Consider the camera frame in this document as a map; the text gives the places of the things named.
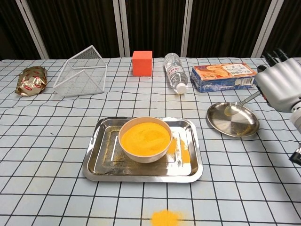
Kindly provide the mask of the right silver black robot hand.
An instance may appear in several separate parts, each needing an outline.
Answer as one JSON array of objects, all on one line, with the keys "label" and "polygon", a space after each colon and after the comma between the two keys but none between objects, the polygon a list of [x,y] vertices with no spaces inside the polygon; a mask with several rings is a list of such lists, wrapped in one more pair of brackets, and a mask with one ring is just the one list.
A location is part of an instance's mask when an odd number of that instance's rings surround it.
[{"label": "right silver black robot hand", "polygon": [[280,48],[264,54],[270,67],[258,66],[255,82],[268,104],[277,111],[290,113],[301,107],[301,64]]}]

